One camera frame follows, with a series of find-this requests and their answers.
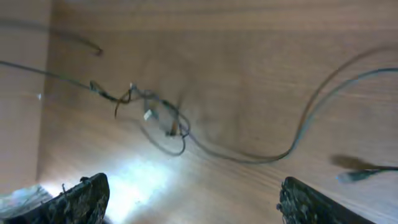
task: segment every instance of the floor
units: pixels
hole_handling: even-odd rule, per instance
[[[122,95],[130,83],[176,103],[210,149],[280,154],[292,142],[312,92],[333,70],[374,47],[392,47],[344,69],[330,90],[360,72],[397,65],[397,1],[56,1],[52,23],[90,38],[52,37],[49,70]],[[344,185],[333,156],[398,163],[395,74],[360,81],[318,114],[288,158],[249,166],[205,154],[188,141],[170,157],[168,139],[143,119],[142,103],[122,106],[48,79],[39,182],[57,194],[81,176],[108,175],[115,223],[282,223],[280,183],[294,176],[376,223],[398,222],[398,176]]]

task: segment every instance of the wall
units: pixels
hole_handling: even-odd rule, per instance
[[[49,24],[50,1],[1,0],[1,17]],[[46,32],[0,24],[0,60],[44,69]],[[0,194],[35,183],[44,78],[0,66]]]

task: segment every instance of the cable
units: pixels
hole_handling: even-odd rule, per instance
[[[17,19],[10,19],[10,18],[0,18],[0,26],[8,28],[22,28],[22,29],[36,30],[40,32],[49,32],[50,34],[56,35],[61,39],[79,42],[83,45],[91,47],[96,50],[95,54],[97,56],[100,56],[103,53],[102,48],[99,47],[98,44],[95,44],[84,37],[81,37],[71,32],[56,29],[53,27],[43,26],[42,24],[36,24],[34,22],[20,21]]]
[[[256,159],[256,160],[244,160],[244,159],[238,159],[236,157],[231,157],[225,154],[220,154],[218,152],[214,152],[210,149],[208,149],[206,146],[204,146],[202,143],[200,143],[197,138],[190,132],[191,127],[190,127],[190,122],[188,120],[188,118],[186,116],[184,116],[177,107],[175,107],[173,104],[171,104],[170,102],[168,102],[167,100],[163,100],[161,99],[158,95],[156,95],[153,91],[150,90],[144,90],[141,91],[140,89],[137,88],[137,86],[135,85],[131,85],[130,89],[128,89],[128,91],[120,98],[116,98],[111,96],[108,92],[106,92],[103,88],[101,88],[96,82],[94,81],[90,81],[90,85],[86,86],[76,80],[72,80],[66,77],[63,77],[61,75],[56,75],[54,73],[50,73],[50,72],[46,72],[46,71],[41,71],[35,68],[30,68],[30,67],[26,67],[23,65],[18,65],[15,63],[11,63],[11,62],[5,62],[5,61],[0,61],[0,65],[6,65],[9,67],[14,67],[14,68],[19,68],[19,69],[23,69],[23,70],[27,70],[30,72],[35,72],[35,73],[39,73],[42,75],[46,75],[52,78],[57,78],[59,80],[63,80],[65,82],[71,83],[73,85],[76,85],[80,88],[84,88],[86,90],[90,90],[93,91],[97,94],[99,94],[100,96],[102,96],[103,98],[106,98],[107,100],[116,103],[116,108],[115,108],[115,117],[117,116],[117,109],[120,103],[122,104],[129,104],[133,101],[136,101],[138,99],[143,99],[144,100],[144,109],[147,111],[148,110],[148,102],[149,100],[155,100],[158,103],[160,103],[162,106],[164,106],[167,111],[170,113],[171,116],[175,116],[174,119],[176,120],[177,124],[178,124],[178,128],[180,130],[180,137],[181,140],[183,142],[183,147],[182,150],[180,152],[169,152],[167,151],[167,154],[171,155],[171,156],[180,156],[181,154],[184,153],[185,151],[185,146],[186,146],[186,142],[185,142],[185,138],[186,137],[190,137],[191,140],[197,145],[199,146],[199,148],[201,148],[205,153],[213,156],[213,157],[217,157],[219,159],[225,159],[225,160],[229,160],[229,161],[233,161],[233,162],[238,162],[238,163],[242,163],[242,164],[266,164],[266,163],[270,163],[270,162],[275,162],[278,161],[280,159],[285,158],[287,155],[289,155],[296,147],[297,144],[299,143],[299,141],[303,138],[303,135],[305,134],[306,130],[308,129],[308,127],[310,126],[310,123],[313,121],[315,115],[317,112],[319,112],[320,108],[327,102],[327,100],[329,100],[333,95],[335,95],[336,93],[338,93],[340,90],[354,84],[357,83],[358,80],[363,80],[365,78],[370,78],[370,77],[375,77],[377,75],[382,75],[385,73],[391,73],[391,72],[397,72],[398,73],[398,68],[380,68],[380,69],[376,69],[376,70],[372,70],[370,72],[365,72],[362,73],[360,75],[355,76],[354,78],[351,78],[349,80],[344,81],[343,83],[341,83],[340,85],[338,85],[337,87],[335,87],[334,89],[332,89],[332,91],[330,91],[329,93],[327,93],[323,98],[320,99],[320,101],[313,107],[312,111],[310,113],[309,110],[311,108],[312,103],[316,100],[316,98],[318,97],[319,93],[321,92],[322,88],[324,86],[326,86],[326,84],[339,72],[339,69],[341,70],[342,68],[344,68],[344,65],[342,67],[340,67],[338,70],[336,70],[335,72],[333,72],[330,76],[328,76],[324,82],[322,82],[322,84],[315,90],[314,94],[311,96],[309,102],[307,103],[304,112],[302,114],[302,118],[300,119],[298,128],[297,128],[297,132],[295,134],[294,140],[292,142],[292,145],[289,147],[289,149],[285,152],[283,152],[282,154],[278,155],[278,156],[272,156],[272,157],[260,157],[260,156],[251,156],[251,157],[256,157],[256,158],[260,158],[260,159]],[[137,98],[132,99],[131,95],[135,93],[137,94]]]

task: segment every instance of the tangled cable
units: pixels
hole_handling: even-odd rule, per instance
[[[96,55],[101,55],[103,53],[103,50],[97,44],[91,42],[90,40],[88,40],[84,37],[80,37],[79,35],[76,35],[76,34],[73,34],[70,32],[66,32],[66,31],[62,31],[62,30],[58,30],[58,29],[54,29],[51,27],[42,26],[40,24],[34,24],[31,22],[27,22],[27,21],[18,21],[15,19],[0,18],[0,26],[11,27],[11,28],[16,27],[16,28],[22,28],[22,29],[50,32],[50,34],[57,35],[62,39],[79,42],[88,47],[94,48],[97,50]],[[337,87],[332,89],[332,91],[328,92],[324,97],[322,97],[318,101],[317,104],[315,104],[313,106],[314,102],[316,101],[316,99],[318,98],[319,94],[324,89],[324,87],[326,87],[326,85],[329,84],[330,81],[333,78],[335,78],[337,76],[337,74],[339,74],[342,70],[349,67],[350,65],[357,62],[358,60],[361,60],[370,55],[373,55],[373,54],[376,54],[379,52],[383,52],[383,51],[387,51],[387,50],[398,50],[398,47],[396,45],[385,45],[382,47],[367,50],[367,51],[353,57],[351,60],[347,61],[346,63],[341,65],[339,68],[337,68],[334,72],[329,74],[325,78],[325,80],[323,82],[321,82],[319,87],[314,91],[314,93],[311,95],[309,101],[307,102],[307,104],[304,108],[304,111],[300,117],[300,121],[298,122],[297,130],[296,130],[296,133],[294,135],[294,138],[293,138],[293,141],[292,141],[290,147],[282,154],[279,154],[276,156],[258,156],[258,155],[254,155],[254,154],[250,154],[250,153],[246,153],[246,152],[239,152],[242,156],[245,156],[249,159],[240,159],[237,157],[233,157],[233,156],[229,156],[229,155],[222,154],[219,152],[215,152],[215,151],[209,149],[208,147],[204,146],[191,133],[190,121],[183,113],[181,113],[179,108],[177,106],[173,105],[171,102],[161,99],[159,97],[159,95],[157,95],[156,93],[154,93],[151,90],[140,90],[140,89],[138,89],[137,86],[131,85],[125,94],[123,94],[119,98],[116,98],[116,97],[110,95],[107,91],[104,90],[104,88],[102,88],[99,84],[97,84],[94,81],[90,81],[89,85],[85,85],[77,80],[72,80],[68,77],[64,77],[64,76],[54,74],[51,72],[39,70],[36,68],[26,67],[23,65],[12,63],[12,62],[0,61],[0,65],[18,68],[21,70],[45,75],[47,77],[56,78],[56,79],[68,82],[72,85],[75,85],[79,88],[83,88],[83,89],[92,91],[96,94],[99,94],[99,96],[102,96],[103,98],[116,104],[116,107],[114,110],[115,118],[117,117],[119,105],[128,105],[129,103],[132,103],[133,101],[143,100],[145,116],[147,116],[147,113],[148,113],[151,118],[154,118],[155,120],[159,121],[160,118],[159,118],[158,112],[155,109],[153,109],[149,103],[150,101],[157,102],[158,104],[162,105],[169,112],[169,115],[171,115],[171,117],[173,118],[172,129],[170,131],[166,130],[166,134],[168,134],[170,136],[176,136],[177,131],[178,131],[179,136],[181,137],[181,140],[182,140],[182,148],[178,152],[168,151],[167,149],[162,147],[160,144],[155,142],[153,139],[151,139],[147,133],[145,133],[145,134],[148,137],[148,139],[151,141],[151,143],[153,143],[161,151],[163,151],[164,153],[166,153],[170,156],[181,156],[185,152],[185,148],[186,148],[186,140],[185,139],[189,136],[190,139],[200,149],[202,149],[205,153],[207,153],[213,157],[217,157],[219,159],[225,159],[225,160],[229,160],[229,161],[233,161],[233,162],[238,162],[238,163],[242,163],[242,164],[267,164],[267,163],[275,162],[275,161],[285,158],[297,147],[299,141],[303,138],[303,135],[305,134],[308,127],[310,126],[311,122],[313,121],[315,114],[317,112],[319,112],[320,108],[327,102],[327,100],[329,100],[333,95],[338,93],[340,90],[342,90],[354,83],[357,83],[358,80],[374,77],[376,75],[382,75],[382,74],[391,73],[391,72],[398,72],[398,68],[380,68],[380,69],[376,69],[376,70],[373,70],[370,72],[362,73],[362,74],[357,75],[349,80],[344,81],[343,83],[341,83],[340,85],[338,85]]]
[[[123,94],[123,96],[116,98],[112,95],[110,95],[107,91],[105,91],[99,84],[97,84],[94,81],[90,81],[90,85],[84,85],[82,83],[80,83],[79,81],[76,80],[72,80],[51,72],[46,72],[43,70],[38,70],[36,68],[31,68],[31,67],[26,67],[23,65],[19,65],[16,63],[11,63],[11,62],[5,62],[5,61],[0,61],[0,65],[5,65],[5,66],[9,66],[9,67],[13,67],[13,68],[18,68],[18,69],[22,69],[22,70],[26,70],[29,72],[34,72],[34,73],[39,73],[48,77],[52,77],[52,78],[57,78],[59,80],[63,80],[65,82],[68,82],[72,85],[75,85],[77,87],[80,88],[84,88],[86,90],[92,91],[94,93],[99,94],[100,96],[102,96],[103,98],[116,103],[116,107],[115,107],[115,111],[114,111],[114,117],[117,117],[117,113],[118,113],[118,108],[120,104],[124,104],[127,105],[133,101],[137,101],[137,100],[144,100],[144,111],[149,111],[151,110],[152,113],[152,117],[155,118],[156,120],[159,120],[159,116],[156,112],[156,110],[151,109],[148,105],[150,100],[154,100],[158,103],[160,103],[162,106],[164,106],[167,111],[169,112],[169,114],[174,118],[174,121],[177,124],[178,130],[180,132],[179,136],[181,137],[183,146],[182,149],[179,152],[170,152],[165,150],[164,148],[162,149],[162,151],[164,151],[165,153],[167,153],[170,156],[180,156],[184,153],[185,148],[186,148],[186,137],[190,137],[191,140],[197,145],[199,146],[199,148],[201,148],[204,152],[206,152],[207,154],[213,156],[213,157],[217,157],[220,159],[226,159],[229,161],[233,161],[233,162],[238,162],[238,163],[242,163],[242,164],[265,164],[265,163],[270,163],[270,162],[275,162],[278,161],[280,159],[285,158],[287,155],[289,155],[296,147],[297,144],[299,143],[299,141],[302,139],[304,133],[306,132],[306,130],[308,129],[308,127],[310,126],[310,123],[313,121],[314,116],[317,112],[319,112],[320,108],[327,102],[327,100],[329,100],[333,95],[335,95],[336,93],[338,93],[340,90],[354,84],[357,83],[358,80],[363,80],[365,78],[370,78],[370,77],[374,77],[376,75],[382,75],[382,74],[386,74],[386,73],[391,73],[391,72],[398,72],[398,68],[380,68],[380,69],[376,69],[376,70],[372,70],[370,72],[365,72],[362,73],[360,75],[355,76],[354,78],[351,78],[349,80],[344,81],[343,83],[341,83],[340,85],[338,85],[337,87],[335,87],[334,89],[332,89],[332,91],[330,91],[329,93],[327,93],[323,98],[321,98],[318,103],[313,107],[312,111],[310,113],[309,109],[311,108],[312,103],[316,100],[317,96],[319,95],[319,93],[321,92],[322,88],[333,78],[333,76],[329,76],[318,88],[317,90],[314,92],[314,94],[312,95],[312,97],[310,98],[310,101],[307,103],[305,110],[303,112],[302,115],[302,119],[299,122],[298,128],[297,128],[297,132],[295,134],[294,140],[292,142],[292,145],[290,146],[290,148],[283,152],[282,154],[278,155],[278,156],[272,156],[272,157],[264,157],[264,156],[255,156],[255,155],[251,155],[251,154],[244,154],[245,156],[251,157],[253,158],[253,160],[244,160],[244,159],[239,159],[236,157],[231,157],[229,155],[226,154],[220,154],[219,152],[215,152],[212,151],[211,149],[208,149],[206,146],[204,146],[202,143],[200,143],[197,138],[191,133],[191,126],[190,126],[190,122],[188,120],[188,118],[182,114],[179,109],[174,106],[173,104],[171,104],[169,101],[167,100],[163,100],[159,97],[159,95],[155,94],[153,91],[151,90],[140,90],[138,89],[137,86],[135,85],[131,85],[131,87],[128,89],[128,91]]]

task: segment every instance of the wooden floor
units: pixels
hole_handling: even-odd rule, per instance
[[[102,57],[51,38],[49,70],[116,96],[131,82],[176,103],[193,134],[214,151],[265,156],[287,150],[317,85],[355,55],[398,40],[398,2],[342,0],[66,1],[53,25],[89,37]],[[359,72],[398,67],[396,48],[343,70],[326,89]],[[360,81],[319,113],[287,159],[246,166],[207,156],[144,121],[142,103],[121,108],[94,93],[47,80],[39,181],[53,194],[81,176],[108,175],[107,214],[115,223],[282,223],[280,183],[294,176],[376,222],[398,222],[398,176],[352,185],[335,155],[398,164],[398,75]]]

